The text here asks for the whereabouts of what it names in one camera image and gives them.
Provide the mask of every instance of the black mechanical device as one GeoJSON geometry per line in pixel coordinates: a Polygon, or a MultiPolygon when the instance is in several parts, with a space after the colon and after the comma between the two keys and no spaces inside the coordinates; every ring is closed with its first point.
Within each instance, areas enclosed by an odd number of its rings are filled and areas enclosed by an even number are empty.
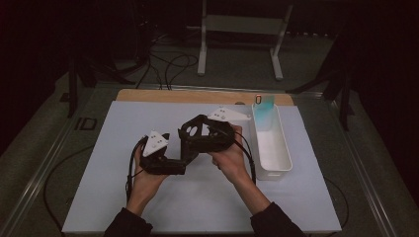
{"type": "MultiPolygon", "coordinates": [[[[189,165],[199,153],[217,152],[230,147],[234,143],[234,129],[226,121],[208,119],[207,116],[199,115],[185,122],[178,129],[181,138],[181,159],[169,159],[164,153],[164,147],[151,155],[144,154],[144,145],[148,137],[143,137],[140,142],[141,160],[139,165],[143,170],[153,175],[184,175],[186,166],[189,165]],[[204,124],[208,126],[209,134],[203,135],[204,124]]],[[[162,135],[169,139],[169,134],[162,135]]]]}

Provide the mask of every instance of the white plastic container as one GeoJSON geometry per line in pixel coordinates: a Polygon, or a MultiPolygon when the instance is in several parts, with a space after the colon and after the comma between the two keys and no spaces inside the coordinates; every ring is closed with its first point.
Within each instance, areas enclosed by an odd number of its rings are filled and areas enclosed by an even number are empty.
{"type": "Polygon", "coordinates": [[[252,106],[253,158],[258,180],[275,181],[293,168],[278,107],[252,106]]]}

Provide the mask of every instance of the white tabletop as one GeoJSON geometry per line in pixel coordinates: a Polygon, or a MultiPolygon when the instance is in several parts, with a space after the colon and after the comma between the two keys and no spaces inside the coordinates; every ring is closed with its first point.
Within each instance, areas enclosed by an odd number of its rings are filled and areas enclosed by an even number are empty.
{"type": "MultiPolygon", "coordinates": [[[[113,102],[86,167],[62,231],[103,232],[126,205],[125,183],[129,157],[135,143],[154,129],[170,133],[166,156],[179,159],[177,129],[197,115],[207,115],[220,105],[113,102]]],[[[251,114],[250,106],[227,108],[251,114]]],[[[257,186],[277,203],[304,232],[333,232],[341,227],[324,183],[317,159],[297,107],[279,107],[293,168],[278,181],[257,181],[257,186]]],[[[243,135],[252,142],[248,121],[243,135]]],[[[232,186],[200,154],[183,176],[171,176],[146,207],[143,218],[153,233],[250,233],[250,212],[232,186]]]]}

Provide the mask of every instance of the black cable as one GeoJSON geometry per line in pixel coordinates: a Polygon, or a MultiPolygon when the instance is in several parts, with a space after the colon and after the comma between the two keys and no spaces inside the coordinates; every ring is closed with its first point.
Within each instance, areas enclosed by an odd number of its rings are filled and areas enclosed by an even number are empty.
{"type": "Polygon", "coordinates": [[[132,149],[131,156],[130,156],[130,159],[129,159],[129,170],[128,170],[128,175],[126,176],[126,203],[128,203],[130,194],[132,192],[132,164],[134,162],[135,152],[136,152],[136,149],[138,148],[138,146],[141,144],[142,141],[143,141],[143,138],[141,138],[135,144],[135,146],[132,149]]]}
{"type": "Polygon", "coordinates": [[[252,181],[254,184],[256,184],[256,170],[255,170],[255,161],[253,160],[253,155],[252,155],[252,151],[250,149],[249,143],[247,142],[246,138],[244,138],[244,136],[238,132],[235,132],[236,134],[239,134],[241,136],[241,138],[243,138],[244,142],[247,145],[247,149],[249,150],[249,152],[247,152],[247,150],[243,147],[242,144],[240,144],[238,141],[234,140],[234,143],[241,149],[243,150],[244,154],[246,154],[247,159],[249,160],[249,165],[250,165],[250,173],[252,174],[252,181]]]}
{"type": "Polygon", "coordinates": [[[167,41],[163,41],[163,39],[170,37],[170,34],[163,34],[163,35],[157,37],[153,42],[155,44],[160,44],[160,45],[173,45],[173,44],[181,43],[185,40],[188,40],[188,39],[194,37],[195,35],[200,36],[200,32],[201,32],[201,29],[196,29],[196,30],[193,30],[187,36],[182,37],[181,39],[171,39],[171,40],[167,40],[167,41]]]}
{"type": "MultiPolygon", "coordinates": [[[[343,191],[339,188],[339,186],[338,185],[336,185],[334,182],[332,182],[330,179],[328,179],[327,177],[325,177],[325,176],[323,176],[323,178],[324,178],[324,180],[325,181],[327,181],[327,182],[329,182],[331,185],[333,185],[338,191],[339,191],[339,193],[342,195],[342,197],[343,197],[343,199],[344,199],[344,201],[345,201],[345,207],[346,207],[346,215],[345,215],[345,220],[343,221],[343,224],[342,224],[342,226],[341,226],[341,228],[343,229],[343,228],[345,228],[345,226],[346,226],[346,224],[348,223],[348,220],[349,220],[349,203],[348,203],[348,200],[346,199],[346,196],[345,196],[345,194],[343,193],[343,191]]],[[[333,235],[335,235],[337,232],[333,232],[333,233],[330,233],[330,234],[328,234],[328,235],[325,235],[324,237],[330,237],[330,236],[333,236],[333,235]]]]}
{"type": "Polygon", "coordinates": [[[80,154],[80,153],[82,153],[82,152],[84,152],[84,151],[87,151],[87,150],[89,150],[89,149],[91,149],[91,148],[93,148],[93,147],[94,147],[94,145],[88,146],[88,147],[83,148],[83,149],[81,149],[81,150],[79,150],[79,151],[77,151],[77,152],[75,152],[75,153],[73,153],[73,154],[71,154],[71,155],[69,155],[69,156],[65,157],[64,159],[62,159],[60,162],[58,162],[58,164],[56,164],[56,165],[52,168],[52,170],[49,172],[48,176],[47,176],[47,177],[46,177],[46,179],[45,179],[45,183],[43,184],[43,192],[42,192],[43,204],[45,205],[46,211],[48,212],[49,216],[52,218],[53,222],[55,223],[55,226],[58,228],[58,230],[59,230],[59,232],[60,232],[60,234],[61,234],[61,236],[62,236],[62,237],[65,237],[65,233],[61,232],[62,226],[61,226],[61,224],[59,223],[58,219],[57,219],[57,218],[55,217],[55,215],[53,214],[53,212],[52,212],[51,208],[49,207],[49,204],[48,204],[48,202],[47,202],[47,199],[46,199],[46,188],[47,188],[47,186],[48,186],[49,179],[50,179],[51,175],[53,174],[53,172],[54,172],[54,171],[55,171],[55,170],[56,170],[56,169],[57,169],[60,165],[62,165],[62,164],[63,164],[66,160],[68,160],[68,159],[70,159],[70,158],[73,158],[74,156],[76,156],[76,155],[78,155],[78,154],[80,154]]]}
{"type": "Polygon", "coordinates": [[[161,82],[160,73],[159,73],[158,69],[153,65],[151,65],[151,68],[154,70],[154,73],[156,74],[156,81],[159,84],[158,89],[163,90],[163,83],[161,82]]]}
{"type": "Polygon", "coordinates": [[[170,63],[169,64],[167,64],[167,66],[166,66],[166,70],[164,71],[164,80],[166,81],[166,86],[167,86],[167,89],[168,90],[172,90],[172,82],[173,82],[173,80],[178,76],[178,75],[180,75],[182,72],[184,72],[188,67],[183,67],[182,68],[182,70],[181,71],[179,71],[175,76],[173,76],[172,77],[172,79],[170,79],[170,80],[168,80],[167,79],[167,72],[169,71],[169,68],[170,68],[170,66],[171,65],[173,65],[173,62],[176,60],[176,59],[178,59],[178,58],[181,58],[181,57],[184,57],[185,55],[180,55],[180,56],[177,56],[177,57],[174,57],[172,60],[170,60],[170,63]]]}
{"type": "Polygon", "coordinates": [[[135,89],[138,89],[139,84],[141,84],[142,80],[144,80],[145,76],[148,74],[148,71],[150,70],[151,67],[151,59],[150,56],[147,56],[147,61],[146,63],[148,64],[147,69],[145,70],[144,74],[142,74],[141,78],[139,79],[139,81],[136,83],[135,89]]]}
{"type": "Polygon", "coordinates": [[[173,82],[173,80],[176,78],[176,77],[178,77],[182,72],[184,72],[188,67],[191,67],[191,66],[194,66],[194,65],[196,65],[197,63],[198,63],[198,58],[197,57],[195,57],[195,56],[193,56],[193,55],[190,55],[190,54],[186,54],[186,53],[184,53],[184,52],[181,52],[181,51],[154,51],[154,52],[165,52],[165,53],[181,53],[181,55],[178,55],[178,56],[175,56],[174,58],[172,58],[170,61],[168,61],[168,60],[166,60],[166,59],[164,59],[164,58],[161,58],[161,57],[159,57],[159,56],[157,56],[157,55],[155,55],[155,54],[153,54],[153,53],[150,53],[150,55],[151,56],[153,56],[153,57],[155,57],[155,58],[157,58],[157,59],[159,59],[159,60],[161,60],[161,61],[164,61],[164,62],[166,62],[167,63],[167,66],[166,66],[166,69],[165,69],[165,73],[164,73],[164,80],[165,80],[165,83],[166,83],[166,87],[167,87],[167,89],[168,90],[172,90],[172,82],[173,82]],[[186,64],[186,65],[180,65],[180,64],[176,64],[176,63],[174,63],[174,61],[175,60],[177,60],[177,59],[179,59],[179,58],[182,58],[182,57],[186,57],[187,59],[188,59],[188,63],[186,64]],[[191,59],[190,58],[194,58],[195,59],[195,61],[193,62],[193,63],[191,63],[191,59]],[[181,69],[181,71],[179,71],[175,76],[173,76],[172,78],[168,78],[168,71],[169,71],[169,68],[171,67],[171,66],[175,66],[175,67],[181,67],[182,69],[181,69]]]}
{"type": "Polygon", "coordinates": [[[144,171],[144,170],[140,170],[140,171],[138,171],[135,175],[133,175],[133,176],[132,176],[132,178],[135,178],[135,176],[137,176],[137,175],[141,174],[143,171],[144,171]]]}

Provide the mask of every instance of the person's left hand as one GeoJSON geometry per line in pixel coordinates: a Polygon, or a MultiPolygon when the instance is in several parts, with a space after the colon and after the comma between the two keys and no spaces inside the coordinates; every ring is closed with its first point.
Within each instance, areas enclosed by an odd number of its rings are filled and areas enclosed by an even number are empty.
{"type": "Polygon", "coordinates": [[[139,166],[140,148],[141,146],[138,146],[135,151],[134,174],[140,173],[134,177],[132,192],[126,205],[127,210],[138,216],[142,215],[145,206],[157,194],[161,183],[168,177],[167,175],[151,175],[146,171],[141,171],[142,168],[139,166]]]}

